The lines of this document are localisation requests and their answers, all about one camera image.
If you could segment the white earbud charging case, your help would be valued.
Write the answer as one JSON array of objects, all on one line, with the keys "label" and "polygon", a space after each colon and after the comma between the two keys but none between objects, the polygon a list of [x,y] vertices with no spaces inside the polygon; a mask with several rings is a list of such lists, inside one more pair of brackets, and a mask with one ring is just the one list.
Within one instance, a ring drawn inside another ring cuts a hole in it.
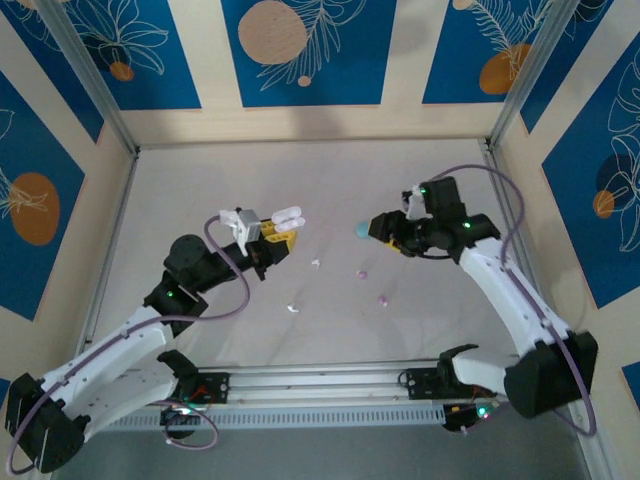
[{"label": "white earbud charging case", "polygon": [[271,216],[275,231],[284,233],[296,230],[305,225],[305,219],[302,217],[302,209],[299,206],[291,206],[276,211]]}]

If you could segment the black controller board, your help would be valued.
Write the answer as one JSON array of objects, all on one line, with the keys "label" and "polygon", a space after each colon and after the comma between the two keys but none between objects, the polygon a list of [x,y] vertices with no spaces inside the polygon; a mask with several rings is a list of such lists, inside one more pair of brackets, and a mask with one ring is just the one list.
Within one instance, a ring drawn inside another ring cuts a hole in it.
[{"label": "black controller board", "polygon": [[160,426],[171,440],[185,440],[201,425],[201,417],[187,407],[172,405],[160,413]]},{"label": "black controller board", "polygon": [[453,433],[466,434],[469,430],[488,420],[501,406],[493,400],[452,403],[443,406],[443,427]]}]

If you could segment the aluminium table side rail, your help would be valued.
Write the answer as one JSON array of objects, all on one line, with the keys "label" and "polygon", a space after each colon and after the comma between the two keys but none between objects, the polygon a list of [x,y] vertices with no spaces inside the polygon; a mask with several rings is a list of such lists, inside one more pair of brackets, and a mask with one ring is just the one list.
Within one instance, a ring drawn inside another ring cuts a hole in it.
[{"label": "aluminium table side rail", "polygon": [[122,224],[124,221],[126,208],[137,171],[139,156],[140,149],[137,149],[127,172],[126,183],[119,199],[118,209],[116,211],[113,224],[111,225],[110,237],[104,261],[100,270],[98,281],[91,297],[91,302],[88,307],[87,315],[85,317],[79,339],[76,343],[76,347],[74,350],[74,353],[76,355],[81,354],[84,351],[85,347],[92,343],[93,337],[95,335],[102,303],[106,292],[106,287],[108,284],[115,252],[117,249],[117,244],[120,237]]},{"label": "aluminium table side rail", "polygon": [[499,254],[501,266],[507,271],[508,278],[515,285],[525,305],[537,317],[540,327],[548,332],[554,343],[560,342],[566,326],[557,326],[557,315],[547,305],[544,294],[538,290],[539,282],[528,256],[526,238],[521,232],[526,213],[524,195],[498,155],[491,153],[486,144],[480,146],[507,226]]}]

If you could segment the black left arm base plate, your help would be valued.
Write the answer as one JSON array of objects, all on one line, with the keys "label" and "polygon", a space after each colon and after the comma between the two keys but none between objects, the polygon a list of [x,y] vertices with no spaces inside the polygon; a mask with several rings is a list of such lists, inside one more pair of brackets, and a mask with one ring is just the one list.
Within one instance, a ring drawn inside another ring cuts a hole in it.
[{"label": "black left arm base plate", "polygon": [[226,372],[197,372],[178,381],[172,398],[196,406],[226,404],[229,380]]}]

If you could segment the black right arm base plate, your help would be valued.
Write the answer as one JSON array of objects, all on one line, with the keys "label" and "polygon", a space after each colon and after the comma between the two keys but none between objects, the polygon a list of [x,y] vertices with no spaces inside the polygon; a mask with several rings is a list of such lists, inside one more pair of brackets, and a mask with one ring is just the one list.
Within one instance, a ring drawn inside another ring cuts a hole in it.
[{"label": "black right arm base plate", "polygon": [[474,400],[497,396],[483,387],[460,383],[436,367],[405,369],[398,375],[397,382],[407,391],[410,400]]}]

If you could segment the aluminium mounting rail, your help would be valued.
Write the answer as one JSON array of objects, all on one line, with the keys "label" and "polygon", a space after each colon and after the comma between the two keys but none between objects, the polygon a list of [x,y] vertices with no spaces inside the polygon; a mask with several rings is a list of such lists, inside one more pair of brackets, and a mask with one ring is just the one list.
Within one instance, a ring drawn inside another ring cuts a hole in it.
[{"label": "aluminium mounting rail", "polygon": [[515,370],[510,356],[491,357],[468,346],[462,353],[450,352],[437,360],[364,364],[328,364],[298,367],[198,368],[177,351],[111,374],[81,379],[83,393],[78,410],[92,418],[112,422],[145,405],[172,398],[178,381],[197,372],[226,372],[230,375],[226,404],[285,408],[288,406],[328,406],[341,404],[382,404],[391,401],[431,401],[461,403],[474,400],[410,400],[397,382],[408,368],[436,367],[460,383],[477,385],[505,399],[504,375]]}]

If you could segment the aluminium corner post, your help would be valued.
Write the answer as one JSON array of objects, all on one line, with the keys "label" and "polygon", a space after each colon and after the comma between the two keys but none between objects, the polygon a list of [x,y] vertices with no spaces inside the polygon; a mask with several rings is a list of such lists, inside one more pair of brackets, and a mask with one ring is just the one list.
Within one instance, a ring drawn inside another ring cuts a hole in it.
[{"label": "aluminium corner post", "polygon": [[57,0],[34,0],[36,9],[67,63],[117,140],[136,160],[139,145],[134,140],[108,85],[87,51],[81,37]]},{"label": "aluminium corner post", "polygon": [[487,147],[495,153],[539,79],[551,54],[570,22],[580,0],[553,0],[528,55],[506,95],[496,122],[487,137]]}]

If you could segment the aluminium frame leg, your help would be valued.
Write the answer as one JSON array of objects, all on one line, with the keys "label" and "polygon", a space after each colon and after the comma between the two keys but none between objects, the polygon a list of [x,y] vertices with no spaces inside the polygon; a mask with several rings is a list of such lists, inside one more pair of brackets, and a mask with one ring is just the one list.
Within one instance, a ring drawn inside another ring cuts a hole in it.
[{"label": "aluminium frame leg", "polygon": [[[570,419],[580,429],[588,430],[587,410],[582,402],[573,402],[569,405]],[[615,480],[609,468],[606,448],[599,433],[587,437],[577,433],[577,438],[582,449],[584,460],[591,480]]]}]

